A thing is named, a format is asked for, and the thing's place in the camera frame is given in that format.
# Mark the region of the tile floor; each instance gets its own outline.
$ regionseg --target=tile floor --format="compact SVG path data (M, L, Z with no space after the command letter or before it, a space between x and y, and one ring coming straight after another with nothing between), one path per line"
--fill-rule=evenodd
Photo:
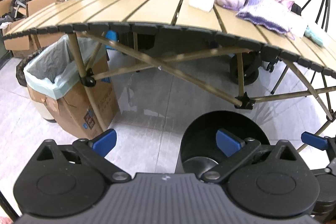
M109 55L111 68L134 62L115 51L109 51ZM0 70L0 190L18 212L13 185L37 147L48 138L58 144L70 144L75 140L57 124L39 116L26 88L16 80L19 61L12 58ZM235 95L237 86L228 79L228 62L229 57L223 56L179 63L176 67ZM246 87L249 96L268 95L284 67L284 63L279 62L273 73L260 68L258 80ZM300 69L311 77L311 71ZM174 172L182 134L195 118L213 110L237 111L230 103L155 68L114 76L112 80L120 113L110 127L117 131L118 142L106 158L132 175L136 172ZM336 85L336 80L328 77L327 83ZM313 86L323 87L320 75L316 76ZM288 71L277 93L299 90L305 90L304 85ZM336 102L335 97L336 94L331 93L332 103ZM326 121L325 113L311 96L260 103L252 111L239 112L255 121L272 144L288 139L296 148L302 144L303 131L315 133ZM324 135L335 136L335 126L331 124ZM326 154L315 148L306 148L301 155L311 169L323 168L328 162Z

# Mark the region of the tripod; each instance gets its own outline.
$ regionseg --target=tripod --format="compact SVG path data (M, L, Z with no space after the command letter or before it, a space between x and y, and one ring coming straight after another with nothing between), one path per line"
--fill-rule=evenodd
M306 8L306 6L309 4L309 2L311 2L311 0L307 1L307 3L302 7L302 10L304 8ZM324 9L324 16L323 16L323 21L322 21L322 27L321 28L323 29L324 24L325 24L325 32L327 32L328 24L329 24L329 14L330 14L330 0L322 0L320 10L319 10L319 13L317 14L317 18L315 20L315 23L317 24L319 22L320 15L321 15L324 4L325 4L325 9Z

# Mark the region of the white foam block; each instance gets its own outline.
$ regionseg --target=white foam block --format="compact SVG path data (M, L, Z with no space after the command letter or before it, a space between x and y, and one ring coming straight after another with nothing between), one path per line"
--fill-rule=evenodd
M215 0L189 0L189 5L205 12L210 12Z

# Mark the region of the cardboard box trash bin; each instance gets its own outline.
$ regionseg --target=cardboard box trash bin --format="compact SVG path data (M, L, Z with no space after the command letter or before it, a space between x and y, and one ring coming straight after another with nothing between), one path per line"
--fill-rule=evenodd
M78 38L82 57L86 62L96 42ZM105 48L101 47L92 70L94 74L108 70ZM92 139L102 133L98 120L79 81L79 74L63 36L49 46L25 68L28 92L33 101L43 103L56 122L77 138ZM108 127L119 106L110 78L98 80L92 88L95 102Z

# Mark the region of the black wheel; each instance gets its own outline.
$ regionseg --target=black wheel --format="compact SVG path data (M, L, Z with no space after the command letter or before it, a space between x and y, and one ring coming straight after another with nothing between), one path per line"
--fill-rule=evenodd
M254 62L255 55L253 53L243 52L242 57L243 57L243 70L245 72ZM244 85L250 85L254 83L257 80L258 76L259 76L259 69L256 69L248 76L244 76ZM230 78L233 83L238 85L237 55L233 56L230 60Z

